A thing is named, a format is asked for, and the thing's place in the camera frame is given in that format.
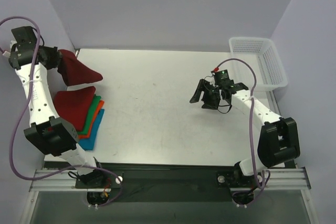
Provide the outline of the white plastic basket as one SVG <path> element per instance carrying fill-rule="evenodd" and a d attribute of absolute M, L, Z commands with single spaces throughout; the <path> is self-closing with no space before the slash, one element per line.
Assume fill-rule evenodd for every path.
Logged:
<path fill-rule="evenodd" d="M 274 91 L 288 85 L 288 79 L 274 42 L 268 38 L 232 37 L 230 55 L 251 66 L 256 74 L 256 92 Z"/>

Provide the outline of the folded blue t shirt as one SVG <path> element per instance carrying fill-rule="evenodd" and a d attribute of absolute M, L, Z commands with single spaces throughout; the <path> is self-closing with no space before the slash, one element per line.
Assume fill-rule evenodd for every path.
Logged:
<path fill-rule="evenodd" d="M 104 115 L 105 109 L 100 109 L 96 118 L 94 119 L 92 126 L 90 128 L 89 135 L 87 137 L 80 136 L 79 135 L 79 145 L 85 150 L 85 151 L 93 151 L 98 129 L 101 124 L 103 115 Z"/>

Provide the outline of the aluminium rail frame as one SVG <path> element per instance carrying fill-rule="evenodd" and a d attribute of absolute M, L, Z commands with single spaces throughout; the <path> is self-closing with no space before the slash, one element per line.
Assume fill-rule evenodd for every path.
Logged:
<path fill-rule="evenodd" d="M 83 192 L 87 195 L 87 189 L 76 189 L 76 179 L 69 176 L 69 172 L 75 173 L 72 166 L 58 170 L 38 170 L 32 180 L 30 191 L 38 192 Z M 305 190 L 310 188 L 307 172 L 304 168 L 282 168 L 281 164 L 268 168 L 263 172 L 253 176 L 257 184 L 254 190 L 254 199 L 248 204 L 238 204 L 233 202 L 237 207 L 247 208 L 254 203 L 260 194 L 266 189 L 272 190 Z M 90 208 L 100 208 L 103 206 L 86 203 Z M 177 203 L 177 202 L 150 202 L 150 203 Z"/>

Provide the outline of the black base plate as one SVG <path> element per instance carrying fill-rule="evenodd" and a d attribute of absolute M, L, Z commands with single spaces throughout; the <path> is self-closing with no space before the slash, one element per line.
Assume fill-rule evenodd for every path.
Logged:
<path fill-rule="evenodd" d="M 223 202 L 248 204 L 257 184 L 237 166 L 108 164 L 88 175 L 68 173 L 89 204 L 111 202 Z"/>

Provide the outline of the dark red t shirt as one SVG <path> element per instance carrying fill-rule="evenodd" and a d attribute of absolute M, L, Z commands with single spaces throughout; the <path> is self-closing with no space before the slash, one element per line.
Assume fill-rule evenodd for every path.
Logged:
<path fill-rule="evenodd" d="M 103 80 L 103 76 L 80 62 L 69 50 L 58 50 L 61 57 L 57 72 L 62 76 L 66 86 L 90 84 Z"/>

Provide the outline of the folded orange t shirt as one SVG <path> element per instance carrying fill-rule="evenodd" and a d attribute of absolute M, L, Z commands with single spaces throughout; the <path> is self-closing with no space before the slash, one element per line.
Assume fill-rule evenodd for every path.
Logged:
<path fill-rule="evenodd" d="M 99 111 L 102 109 L 103 105 L 104 105 L 104 101 L 100 100 L 99 103 L 98 103 L 98 105 L 97 105 L 97 108 L 96 108 L 96 110 L 95 110 L 95 112 L 94 112 L 94 114 L 93 114 L 93 116 L 91 118 L 91 121 L 90 121 L 89 128 L 88 128 L 87 132 L 86 133 L 79 133 L 78 134 L 80 139 L 89 138 L 90 137 L 93 123 L 95 122 L 95 119 L 97 118 L 97 115 L 98 115 Z"/>

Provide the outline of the folded red t shirt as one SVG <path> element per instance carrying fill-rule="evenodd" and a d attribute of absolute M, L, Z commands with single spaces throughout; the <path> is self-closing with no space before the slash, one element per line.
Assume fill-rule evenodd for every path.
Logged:
<path fill-rule="evenodd" d="M 77 131 L 85 125 L 86 117 L 95 96 L 94 86 L 74 91 L 59 91 L 54 97 L 54 106 L 58 115 L 70 122 Z"/>

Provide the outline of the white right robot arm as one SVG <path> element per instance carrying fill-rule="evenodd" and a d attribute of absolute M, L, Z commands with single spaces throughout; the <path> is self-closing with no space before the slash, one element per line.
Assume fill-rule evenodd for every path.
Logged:
<path fill-rule="evenodd" d="M 233 182 L 245 186 L 251 176 L 300 156 L 297 123 L 273 112 L 243 83 L 235 83 L 227 70 L 212 73 L 212 81 L 200 79 L 190 103 L 202 101 L 203 109 L 218 110 L 221 101 L 249 117 L 251 157 L 236 164 Z"/>

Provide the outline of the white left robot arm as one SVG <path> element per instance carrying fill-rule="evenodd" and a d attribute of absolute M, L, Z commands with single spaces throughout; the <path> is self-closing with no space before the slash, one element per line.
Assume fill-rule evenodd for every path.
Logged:
<path fill-rule="evenodd" d="M 43 154 L 60 157 L 73 166 L 76 179 L 87 187 L 102 187 L 106 173 L 80 147 L 75 127 L 59 116 L 49 91 L 47 71 L 60 65 L 62 53 L 57 47 L 41 45 L 37 29 L 32 26 L 13 28 L 12 34 L 15 43 L 8 61 L 24 88 L 30 116 L 25 138 Z"/>

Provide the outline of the folded green t shirt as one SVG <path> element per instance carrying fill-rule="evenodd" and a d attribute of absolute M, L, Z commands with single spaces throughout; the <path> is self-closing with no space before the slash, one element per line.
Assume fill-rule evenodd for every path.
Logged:
<path fill-rule="evenodd" d="M 84 123 L 83 129 L 81 131 L 77 131 L 77 133 L 79 135 L 86 135 L 86 134 L 88 134 L 91 122 L 93 121 L 93 117 L 94 117 L 94 114 L 95 114 L 95 112 L 97 110 L 97 107 L 99 105 L 100 100 L 101 100 L 101 96 L 94 95 L 94 97 L 92 99 L 92 103 L 91 103 L 91 105 L 89 107 L 89 110 L 88 110 L 88 113 L 87 113 L 87 117 L 85 119 L 85 123 Z"/>

